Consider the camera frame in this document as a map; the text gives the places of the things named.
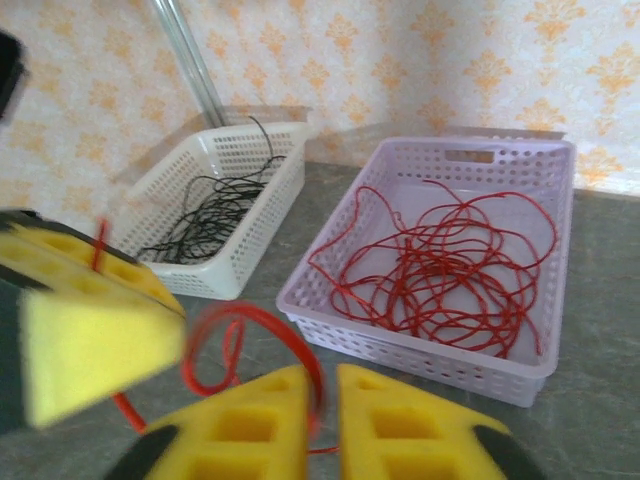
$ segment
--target wall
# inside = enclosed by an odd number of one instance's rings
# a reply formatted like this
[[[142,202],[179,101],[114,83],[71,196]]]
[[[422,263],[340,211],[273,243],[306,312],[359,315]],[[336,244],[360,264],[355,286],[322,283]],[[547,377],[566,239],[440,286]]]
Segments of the wall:
[[[447,124],[561,130],[577,187],[640,195],[638,1],[180,3],[229,120],[308,118],[312,160]],[[146,0],[0,0],[0,28],[31,70],[0,127],[0,205],[91,231],[114,181],[204,128]]]
[[[362,164],[447,124],[560,130],[575,185],[640,195],[640,2],[184,0],[231,121],[304,119]]]
[[[145,0],[0,0],[30,70],[0,126],[0,206],[91,232],[116,180],[203,128],[155,16]]]

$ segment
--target white plastic basket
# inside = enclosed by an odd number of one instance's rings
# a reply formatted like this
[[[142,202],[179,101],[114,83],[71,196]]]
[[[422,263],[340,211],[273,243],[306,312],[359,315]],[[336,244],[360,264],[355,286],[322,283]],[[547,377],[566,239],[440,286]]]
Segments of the white plastic basket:
[[[242,292],[304,185],[306,123],[267,123],[276,159],[261,176],[268,184],[222,249],[196,265],[145,262],[176,294],[232,300]],[[185,187],[196,176],[242,176],[259,170],[270,158],[267,141],[257,125],[206,130],[191,135],[152,168],[128,193],[142,205],[130,208],[115,222],[111,243],[136,255],[156,244],[181,216]],[[210,184],[191,189],[189,208],[211,192]]]
[[[299,326],[310,343],[529,407],[557,365],[574,163],[575,148],[564,141],[388,139],[373,153],[288,279],[278,295],[278,309]],[[358,187],[369,185],[377,189],[411,224],[411,219],[417,219],[429,207],[451,203],[451,197],[424,183],[424,179],[444,183],[463,199],[489,192],[519,191],[535,199],[552,216],[559,239],[542,264],[538,300],[530,311],[540,335],[540,355],[536,354],[529,329],[521,330],[508,358],[500,359],[354,322],[331,306],[328,299],[331,285],[308,260],[313,251],[344,232],[352,221]],[[355,228],[334,247],[314,257],[331,275],[344,268],[356,249],[391,233],[391,222],[381,210],[382,203],[375,201],[373,195],[360,199],[361,213]],[[523,212],[523,202],[506,202],[495,206],[483,204],[490,221],[527,235],[541,251],[548,248],[551,232],[542,217],[536,219]],[[380,266],[375,263],[363,265],[358,273],[379,274]]]

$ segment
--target gray countertop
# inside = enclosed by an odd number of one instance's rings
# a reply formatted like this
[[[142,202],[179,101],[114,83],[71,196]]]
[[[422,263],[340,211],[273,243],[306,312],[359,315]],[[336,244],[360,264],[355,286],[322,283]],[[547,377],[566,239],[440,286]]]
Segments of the gray countertop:
[[[309,164],[306,185],[249,281],[242,299],[285,318],[275,297],[350,185],[356,169]],[[412,377],[314,347],[335,384],[335,366],[378,370],[504,422],[553,479],[640,478],[640,202],[577,192],[558,369],[530,409]],[[190,321],[210,301],[181,297]],[[203,381],[222,378],[220,335],[199,361]],[[294,362],[266,331],[250,329],[240,375],[251,378]],[[147,419],[198,400],[177,368],[134,387],[130,398]],[[335,388],[318,445],[337,441]],[[0,438],[0,479],[95,479],[136,438],[110,401],[44,432]],[[311,480],[338,479],[339,456],[309,460]]]

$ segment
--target purple plastic basket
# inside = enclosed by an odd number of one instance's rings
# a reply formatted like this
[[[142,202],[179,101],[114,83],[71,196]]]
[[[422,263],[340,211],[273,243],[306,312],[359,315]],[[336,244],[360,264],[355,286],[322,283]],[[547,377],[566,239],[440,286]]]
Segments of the purple plastic basket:
[[[546,378],[557,365],[567,270],[572,209],[575,147],[560,140],[484,138],[391,138],[382,142],[354,180],[326,225],[278,295],[277,306],[302,331],[305,339],[348,355],[397,368],[521,407],[533,404]],[[539,332],[541,352],[533,334],[523,326],[507,359],[470,352],[402,333],[354,322],[337,313],[329,302],[331,285],[308,264],[310,254],[342,233],[355,212],[355,192],[363,185],[378,190],[394,210],[411,224],[430,207],[451,203],[442,182],[463,200],[498,191],[517,191],[536,200],[553,218],[558,243],[542,264],[538,299],[530,318]],[[315,260],[331,275],[344,268],[353,252],[393,231],[382,202],[361,196],[356,227]],[[514,198],[482,209],[492,224],[526,235],[543,251],[551,241],[544,218]],[[513,246],[515,259],[519,252]],[[362,275],[386,271],[393,256],[361,265]],[[459,293],[464,306],[470,298]]]

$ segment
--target black object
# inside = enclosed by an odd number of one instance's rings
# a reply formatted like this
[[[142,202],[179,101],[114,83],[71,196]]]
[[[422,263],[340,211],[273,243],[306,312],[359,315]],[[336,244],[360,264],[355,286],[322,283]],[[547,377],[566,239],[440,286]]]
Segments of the black object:
[[[41,217],[35,210],[0,209],[0,232],[12,230],[12,224],[18,224],[25,228],[40,228],[51,232],[63,233],[65,235],[76,237],[89,245],[93,245],[95,242],[95,240],[89,235],[85,235],[64,223],[47,220]],[[135,258],[110,245],[105,245],[104,250],[110,255],[113,255],[120,260],[124,260],[131,265],[139,265],[139,262]]]
[[[473,432],[507,480],[547,480],[531,457],[511,435],[476,425]]]
[[[27,426],[25,416],[20,297],[24,289],[48,290],[0,264],[0,435]]]
[[[175,425],[167,425],[140,437],[104,480],[144,480],[178,431]]]
[[[25,72],[22,44],[0,31],[0,121],[5,117],[11,97]]]

